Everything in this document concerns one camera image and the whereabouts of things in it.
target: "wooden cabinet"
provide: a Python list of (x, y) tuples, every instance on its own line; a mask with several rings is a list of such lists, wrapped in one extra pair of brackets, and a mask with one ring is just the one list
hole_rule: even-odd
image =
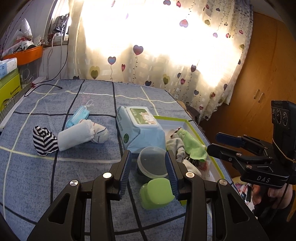
[[(218, 132), (271, 142), (271, 100), (296, 103), (296, 41), (282, 22), (254, 13), (250, 47), (230, 105), (223, 104), (200, 125), (210, 142)], [(226, 168), (232, 177), (239, 175), (229, 163)]]

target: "wet wipes package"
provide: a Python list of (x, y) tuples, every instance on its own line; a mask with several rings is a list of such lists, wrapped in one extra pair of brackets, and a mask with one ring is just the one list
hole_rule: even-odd
[(165, 133), (147, 107), (120, 106), (116, 120), (125, 149), (132, 153), (140, 153), (147, 146), (166, 150)]

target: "bed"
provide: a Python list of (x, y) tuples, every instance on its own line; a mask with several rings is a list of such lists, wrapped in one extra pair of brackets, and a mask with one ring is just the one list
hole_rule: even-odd
[[(0, 211), (20, 240), (26, 240), (34, 225), (67, 183), (86, 182), (109, 171), (121, 159), (124, 148), (116, 129), (118, 106), (146, 106), (153, 115), (187, 119), (204, 143), (209, 142), (198, 126), (165, 90), (148, 86), (94, 80), (53, 80), (63, 89), (41, 86), (13, 112), (0, 136)], [(45, 157), (37, 155), (32, 130), (46, 127), (57, 135), (75, 110), (93, 100), (89, 119), (108, 128), (104, 144), (84, 143)], [(220, 160), (216, 162), (232, 183)], [(173, 200), (162, 209), (147, 211), (140, 205), (141, 185), (131, 170), (125, 196), (112, 201), (112, 218), (117, 241), (181, 240), (185, 207)], [(89, 240), (90, 202), (87, 203), (85, 240)], [(208, 215), (208, 239), (211, 219)]]

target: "green lid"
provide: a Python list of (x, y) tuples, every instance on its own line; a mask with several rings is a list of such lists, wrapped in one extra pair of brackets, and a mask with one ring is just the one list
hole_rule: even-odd
[(167, 204), (174, 199), (170, 181), (166, 178), (156, 178), (148, 182), (147, 192), (154, 204)]

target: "blue face mask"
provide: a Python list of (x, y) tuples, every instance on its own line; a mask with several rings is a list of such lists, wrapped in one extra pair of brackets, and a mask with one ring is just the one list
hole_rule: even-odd
[(75, 111), (74, 115), (67, 121), (66, 127), (70, 128), (71, 126), (78, 124), (81, 120), (86, 120), (89, 116), (89, 110), (87, 108), (93, 106), (92, 102), (93, 100), (89, 100), (86, 105), (80, 106)]

